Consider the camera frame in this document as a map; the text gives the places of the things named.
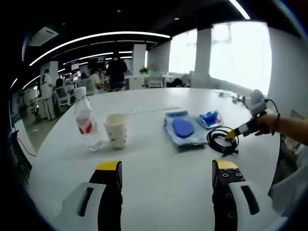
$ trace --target blue foam pad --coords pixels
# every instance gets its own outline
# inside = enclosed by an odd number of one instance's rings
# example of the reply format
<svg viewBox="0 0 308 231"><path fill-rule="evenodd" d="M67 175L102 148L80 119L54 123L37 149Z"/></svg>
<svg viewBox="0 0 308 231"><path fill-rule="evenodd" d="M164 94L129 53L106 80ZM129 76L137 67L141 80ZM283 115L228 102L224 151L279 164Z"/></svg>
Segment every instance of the blue foam pad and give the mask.
<svg viewBox="0 0 308 231"><path fill-rule="evenodd" d="M194 127L190 121L183 119L174 119L172 121L172 127L175 134L181 138L187 138L194 133Z"/></svg>

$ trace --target bracelet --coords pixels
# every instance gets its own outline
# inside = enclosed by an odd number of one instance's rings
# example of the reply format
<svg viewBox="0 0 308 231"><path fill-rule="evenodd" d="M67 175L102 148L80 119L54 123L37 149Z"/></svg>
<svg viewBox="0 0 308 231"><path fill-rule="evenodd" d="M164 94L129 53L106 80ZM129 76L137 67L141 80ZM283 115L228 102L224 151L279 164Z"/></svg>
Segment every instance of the bracelet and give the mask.
<svg viewBox="0 0 308 231"><path fill-rule="evenodd" d="M280 113L278 113L277 118L276 118L275 123L274 123L274 126L272 128L272 131L271 131L272 136L275 134L275 130L277 128L279 118L280 118Z"/></svg>

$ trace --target plastic water bottle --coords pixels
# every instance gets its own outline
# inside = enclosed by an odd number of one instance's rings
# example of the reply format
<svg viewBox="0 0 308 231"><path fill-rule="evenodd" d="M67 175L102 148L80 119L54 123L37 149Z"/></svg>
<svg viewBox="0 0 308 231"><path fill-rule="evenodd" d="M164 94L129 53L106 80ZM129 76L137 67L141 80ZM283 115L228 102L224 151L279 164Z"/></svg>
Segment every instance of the plastic water bottle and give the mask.
<svg viewBox="0 0 308 231"><path fill-rule="evenodd" d="M103 141L86 92L86 87L74 89L76 98L74 115L83 141L91 151L97 151L102 147Z"/></svg>

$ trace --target office floor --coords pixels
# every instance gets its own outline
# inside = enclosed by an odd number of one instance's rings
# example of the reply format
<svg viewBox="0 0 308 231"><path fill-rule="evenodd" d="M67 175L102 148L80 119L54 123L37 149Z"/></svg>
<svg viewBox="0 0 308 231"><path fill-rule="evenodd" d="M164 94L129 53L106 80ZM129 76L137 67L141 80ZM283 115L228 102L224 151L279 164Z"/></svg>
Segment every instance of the office floor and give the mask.
<svg viewBox="0 0 308 231"><path fill-rule="evenodd" d="M48 121L47 119L42 119L37 122L31 122L29 115L26 111L21 113L22 120L25 125L26 132L29 136L30 142L34 148L34 150L38 153L39 148L43 144L45 138L48 133L51 131L53 126L58 122L58 120L62 117L58 115L54 120Z"/></svg>

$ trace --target coiled cable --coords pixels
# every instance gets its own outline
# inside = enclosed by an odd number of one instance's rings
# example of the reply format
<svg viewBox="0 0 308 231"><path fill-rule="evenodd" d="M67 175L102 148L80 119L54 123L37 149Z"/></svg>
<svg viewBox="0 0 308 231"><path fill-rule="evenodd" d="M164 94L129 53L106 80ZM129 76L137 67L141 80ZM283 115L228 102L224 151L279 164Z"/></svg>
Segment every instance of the coiled cable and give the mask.
<svg viewBox="0 0 308 231"><path fill-rule="evenodd" d="M222 157L230 155L232 153L239 153L239 151L236 150L237 146L239 145L239 138L234 137L232 139L225 139L226 135L229 133L228 131L226 131L226 129L232 130L230 127L219 126L211 130L206 136L208 146L210 146L215 151L222 153ZM230 145L222 146L215 141L215 139L217 138L223 138Z"/></svg>

